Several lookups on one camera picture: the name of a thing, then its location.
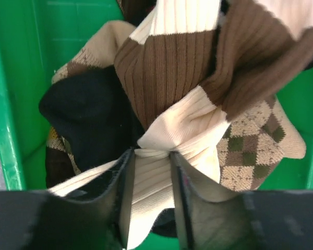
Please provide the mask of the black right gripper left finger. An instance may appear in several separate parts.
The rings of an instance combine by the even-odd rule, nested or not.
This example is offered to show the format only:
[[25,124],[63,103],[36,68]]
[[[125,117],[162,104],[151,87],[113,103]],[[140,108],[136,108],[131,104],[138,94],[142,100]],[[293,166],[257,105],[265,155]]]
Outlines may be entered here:
[[88,193],[0,191],[0,249],[126,248],[134,168],[128,149]]

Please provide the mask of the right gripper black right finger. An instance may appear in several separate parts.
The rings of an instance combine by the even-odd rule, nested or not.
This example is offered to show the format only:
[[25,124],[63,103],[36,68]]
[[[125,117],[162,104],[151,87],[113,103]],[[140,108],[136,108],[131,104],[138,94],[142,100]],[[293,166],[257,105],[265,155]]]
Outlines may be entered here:
[[181,249],[313,249],[313,190],[234,192],[170,153]]

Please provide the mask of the brown yellow argyle sock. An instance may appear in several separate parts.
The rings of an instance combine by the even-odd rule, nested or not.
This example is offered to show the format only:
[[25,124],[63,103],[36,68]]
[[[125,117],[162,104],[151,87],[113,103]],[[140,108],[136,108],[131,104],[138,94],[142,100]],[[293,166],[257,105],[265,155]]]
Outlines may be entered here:
[[45,149],[46,187],[51,188],[81,173],[70,145],[51,127]]

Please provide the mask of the black white striped sock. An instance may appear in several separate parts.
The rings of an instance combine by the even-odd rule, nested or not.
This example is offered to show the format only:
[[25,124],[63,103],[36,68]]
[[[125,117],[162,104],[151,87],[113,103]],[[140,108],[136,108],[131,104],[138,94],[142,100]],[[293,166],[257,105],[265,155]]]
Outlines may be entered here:
[[113,66],[53,84],[39,111],[68,141],[81,171],[116,160],[144,133]]

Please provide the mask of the brown cream striped sock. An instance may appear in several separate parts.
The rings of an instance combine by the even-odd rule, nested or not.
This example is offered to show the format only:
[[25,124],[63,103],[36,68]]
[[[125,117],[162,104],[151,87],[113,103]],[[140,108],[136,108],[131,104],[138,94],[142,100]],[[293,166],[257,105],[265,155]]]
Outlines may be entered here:
[[220,1],[157,1],[139,26],[113,20],[106,22],[52,77],[52,83],[84,72],[116,64],[148,38],[216,29]]

